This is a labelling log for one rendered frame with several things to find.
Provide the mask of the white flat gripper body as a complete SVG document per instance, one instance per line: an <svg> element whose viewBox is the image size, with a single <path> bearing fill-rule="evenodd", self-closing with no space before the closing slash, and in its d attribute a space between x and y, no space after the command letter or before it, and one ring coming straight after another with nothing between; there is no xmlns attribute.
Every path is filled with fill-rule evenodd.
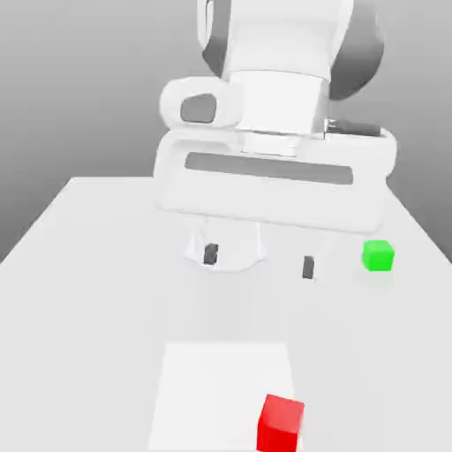
<svg viewBox="0 0 452 452"><path fill-rule="evenodd" d="M322 165L351 171L350 185L185 166L190 153L242 157L275 166ZM327 134L324 139L289 139L233 131L186 128L168 132L157 149L154 198L169 211L235 220L370 233L380 227L397 154L395 137Z"/></svg>

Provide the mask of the small green cube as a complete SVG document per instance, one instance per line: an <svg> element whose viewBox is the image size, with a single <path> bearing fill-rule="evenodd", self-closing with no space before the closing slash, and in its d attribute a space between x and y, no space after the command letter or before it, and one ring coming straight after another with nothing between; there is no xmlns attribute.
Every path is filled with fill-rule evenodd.
<svg viewBox="0 0 452 452"><path fill-rule="evenodd" d="M370 272L392 270L395 250L387 240L366 240L363 243L361 260Z"/></svg>

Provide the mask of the small red cube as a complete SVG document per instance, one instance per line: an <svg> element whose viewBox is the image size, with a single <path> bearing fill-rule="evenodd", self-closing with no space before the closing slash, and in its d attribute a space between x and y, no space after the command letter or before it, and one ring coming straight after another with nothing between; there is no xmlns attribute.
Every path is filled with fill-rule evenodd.
<svg viewBox="0 0 452 452"><path fill-rule="evenodd" d="M257 424L259 452L298 452L305 404L267 395Z"/></svg>

